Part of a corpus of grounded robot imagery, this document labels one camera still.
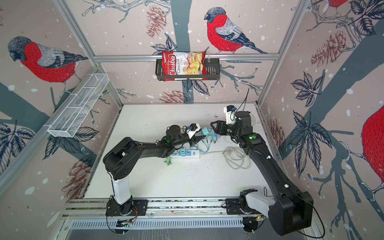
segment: bird head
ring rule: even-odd
[[[32,41],[23,36],[17,36],[8,43],[8,51],[14,61],[26,61],[24,48]]]
[[[226,15],[225,10],[221,7],[214,7],[207,11],[204,20],[207,20],[209,23],[212,23],[214,19],[219,15]]]

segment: pine cone illustration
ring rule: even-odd
[[[282,148],[283,142],[285,140],[283,128],[280,126],[280,124],[277,123],[277,119],[274,119],[274,120],[269,119],[268,125],[269,125],[269,129],[272,132],[272,136],[276,142],[277,147]]]
[[[69,169],[69,177],[67,178],[68,184],[61,190],[62,192],[65,192],[64,197],[68,197],[66,204],[68,204],[71,199],[81,197],[81,191],[91,173],[93,163],[94,159],[91,157],[84,157]]]
[[[325,43],[316,50],[316,54],[311,59],[311,65],[317,63],[317,67],[320,65],[333,63],[339,57],[339,55],[346,49],[345,46],[345,33],[337,31],[336,33],[329,36]]]
[[[166,25],[166,15],[163,10],[158,6],[150,6],[147,11],[147,34],[151,38],[160,35],[161,30]]]
[[[189,101],[189,99],[184,93],[173,90],[172,92],[163,93],[159,101],[162,103],[184,103]]]

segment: gray floor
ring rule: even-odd
[[[247,234],[242,228],[183,228],[161,230],[130,230],[124,236],[106,230],[71,230],[66,240],[305,240],[306,237],[293,232],[285,236],[279,236],[272,229],[269,220],[255,234]]]

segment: white wire mesh basket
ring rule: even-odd
[[[54,137],[73,137],[109,83],[107,74],[91,74],[80,91],[49,127]]]

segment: white spot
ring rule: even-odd
[[[348,224],[346,224],[346,223],[344,224],[344,228],[346,230],[352,231],[352,228]]]
[[[34,190],[35,190],[35,187],[30,187],[27,190],[25,190],[24,194],[31,195]]]
[[[57,217],[59,216],[59,214],[60,214],[60,212],[57,212],[57,213],[51,218],[51,220],[49,220],[49,222],[48,222],[48,224],[47,224],[47,227],[49,227],[50,225],[52,225],[52,224],[56,221],[56,219],[57,219]]]
[[[323,8],[323,13],[325,13],[325,12],[327,11],[328,7],[329,7],[329,4],[326,3],[326,5],[325,5],[324,8]]]

